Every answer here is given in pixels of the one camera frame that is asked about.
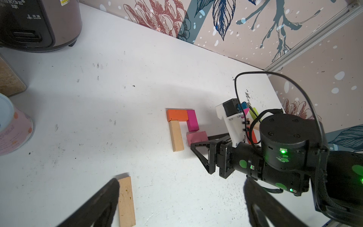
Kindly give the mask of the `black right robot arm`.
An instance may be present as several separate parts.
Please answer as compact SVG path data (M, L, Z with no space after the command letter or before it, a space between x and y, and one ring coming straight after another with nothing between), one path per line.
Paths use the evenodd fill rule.
M261 180L295 196L312 191L316 211L340 223L363 224L363 156L333 151L322 124L284 114L278 109L262 112L261 144L234 144L230 135L218 135L191 144L191 150L208 173L216 169L222 178L234 171Z

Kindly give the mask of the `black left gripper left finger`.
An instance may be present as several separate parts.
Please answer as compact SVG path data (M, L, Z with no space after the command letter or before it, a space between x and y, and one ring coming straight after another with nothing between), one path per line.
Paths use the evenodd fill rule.
M111 179L59 226L110 227L118 204L119 189L117 179Z

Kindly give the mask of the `light pink block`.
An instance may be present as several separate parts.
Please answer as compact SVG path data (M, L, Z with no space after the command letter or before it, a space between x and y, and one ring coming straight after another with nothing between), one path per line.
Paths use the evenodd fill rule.
M189 146L191 146L192 143L205 142L209 140L205 131L188 132L186 137Z

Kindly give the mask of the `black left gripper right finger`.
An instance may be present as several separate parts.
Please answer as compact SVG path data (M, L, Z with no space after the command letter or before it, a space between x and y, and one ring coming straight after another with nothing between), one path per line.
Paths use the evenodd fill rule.
M244 184L244 196L252 227L268 227L268 220L275 227L306 226L250 177Z

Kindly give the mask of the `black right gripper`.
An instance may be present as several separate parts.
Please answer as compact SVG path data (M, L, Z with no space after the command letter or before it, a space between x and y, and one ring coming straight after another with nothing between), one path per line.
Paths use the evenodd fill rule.
M209 174L219 167L219 176L226 179L234 171L241 172L254 180L262 180L265 161L259 146L241 142L232 147L229 133L209 136L208 141L191 144L191 150ZM223 140L220 148L217 141Z

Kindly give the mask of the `orange block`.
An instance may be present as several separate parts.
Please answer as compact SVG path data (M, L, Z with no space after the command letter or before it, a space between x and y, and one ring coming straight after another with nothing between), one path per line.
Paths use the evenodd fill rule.
M189 120L187 110L168 109L166 111L167 121L187 122Z

